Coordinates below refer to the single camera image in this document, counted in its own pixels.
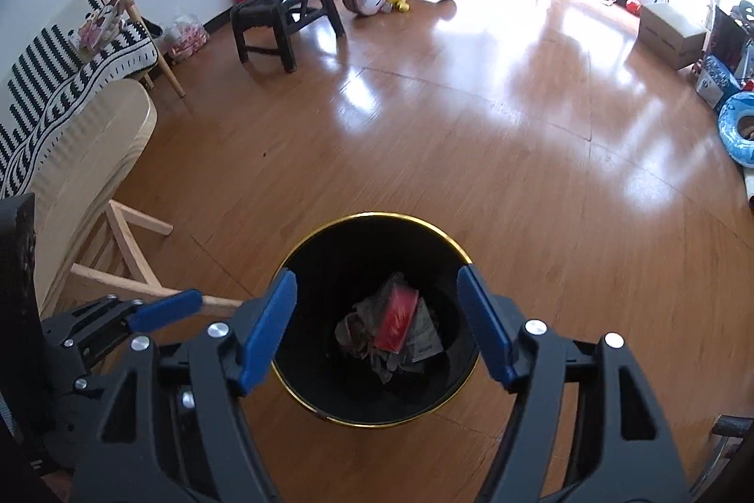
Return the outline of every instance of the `red packet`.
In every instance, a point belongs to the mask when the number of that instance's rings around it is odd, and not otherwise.
[[[403,348],[414,317],[419,291],[414,288],[394,284],[382,315],[374,345],[380,350],[397,354]]]

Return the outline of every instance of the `red ball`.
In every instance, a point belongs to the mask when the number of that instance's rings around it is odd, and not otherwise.
[[[642,4],[637,0],[628,0],[626,1],[626,10],[629,13],[634,14],[635,16],[639,15],[639,11],[642,8]]]

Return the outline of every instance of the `blue inflatable ring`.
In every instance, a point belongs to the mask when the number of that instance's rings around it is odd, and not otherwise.
[[[754,141],[744,139],[738,132],[738,123],[747,116],[754,116],[754,92],[739,92],[722,106],[717,126],[730,158],[754,169]]]

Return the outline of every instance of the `trash can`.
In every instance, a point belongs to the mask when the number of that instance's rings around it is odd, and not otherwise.
[[[468,263],[444,232],[408,215],[363,213],[327,224],[282,264],[299,292],[274,371],[304,407],[338,424],[394,426],[437,409],[461,389],[479,355],[456,297],[456,276]],[[396,372],[382,384],[369,360],[342,351],[334,330],[396,271],[434,312],[444,352],[427,358],[423,373]]]

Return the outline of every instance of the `black and white blanket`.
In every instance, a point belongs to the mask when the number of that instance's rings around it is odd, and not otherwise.
[[[73,0],[34,38],[3,80],[0,101],[0,198],[22,194],[66,123],[112,80],[157,64],[141,23],[129,23],[91,60],[69,42],[102,0]]]

